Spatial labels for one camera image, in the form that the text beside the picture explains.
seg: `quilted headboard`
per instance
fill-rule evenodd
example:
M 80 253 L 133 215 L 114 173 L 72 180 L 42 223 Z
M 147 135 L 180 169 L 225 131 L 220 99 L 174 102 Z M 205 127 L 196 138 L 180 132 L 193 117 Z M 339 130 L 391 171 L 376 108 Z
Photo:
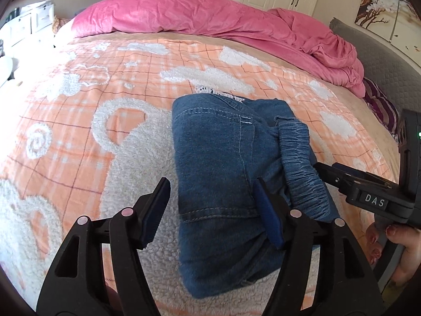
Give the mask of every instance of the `quilted headboard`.
M 334 18 L 331 30 L 352 43 L 363 63 L 365 77 L 376 82 L 398 111 L 421 112 L 421 75 L 404 59 L 367 34 Z

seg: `blue denim clothing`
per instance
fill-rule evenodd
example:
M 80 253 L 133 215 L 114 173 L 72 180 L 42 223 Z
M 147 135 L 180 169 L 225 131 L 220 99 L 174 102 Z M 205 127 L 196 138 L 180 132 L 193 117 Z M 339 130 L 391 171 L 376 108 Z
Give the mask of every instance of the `blue denim clothing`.
M 214 94 L 173 104 L 180 213 L 180 273 L 195 298 L 250 285 L 281 267 L 284 251 L 268 240 L 252 198 L 262 177 L 309 217 L 339 217 L 311 164 L 306 125 L 286 102 Z

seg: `screw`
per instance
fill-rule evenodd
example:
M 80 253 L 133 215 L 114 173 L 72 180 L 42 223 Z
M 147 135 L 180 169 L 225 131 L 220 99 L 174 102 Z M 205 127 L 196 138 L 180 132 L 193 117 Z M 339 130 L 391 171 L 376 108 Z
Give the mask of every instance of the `screw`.
M 345 225 L 345 221 L 343 219 L 335 219 L 335 225 L 343 227 Z
M 297 209 L 293 209 L 293 210 L 290 211 L 290 215 L 297 219 L 297 218 L 301 217 L 302 213 L 301 213 L 301 211 L 299 211 Z
M 88 222 L 88 218 L 86 216 L 81 216 L 77 219 L 77 224 L 83 226 Z
M 125 208 L 121 211 L 121 214 L 123 216 L 130 216 L 133 215 L 133 209 L 132 208 Z

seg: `pink blanket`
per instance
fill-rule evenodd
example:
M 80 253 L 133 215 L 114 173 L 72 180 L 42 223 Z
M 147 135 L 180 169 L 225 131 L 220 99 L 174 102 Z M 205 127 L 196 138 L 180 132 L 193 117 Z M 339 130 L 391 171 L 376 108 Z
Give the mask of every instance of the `pink blanket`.
M 76 37 L 174 31 L 234 40 L 365 95 L 355 47 L 310 16 L 281 8 L 264 12 L 231 0 L 104 0 L 77 15 L 72 31 Z

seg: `purple striped fabric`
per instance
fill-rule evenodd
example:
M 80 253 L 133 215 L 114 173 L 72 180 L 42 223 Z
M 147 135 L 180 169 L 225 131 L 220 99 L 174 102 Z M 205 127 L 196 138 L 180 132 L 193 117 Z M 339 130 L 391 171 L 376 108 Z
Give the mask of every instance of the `purple striped fabric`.
M 395 106 L 372 80 L 364 77 L 363 83 L 365 85 L 364 101 L 377 117 L 378 121 L 388 129 L 391 135 L 395 136 L 399 119 L 399 114 Z

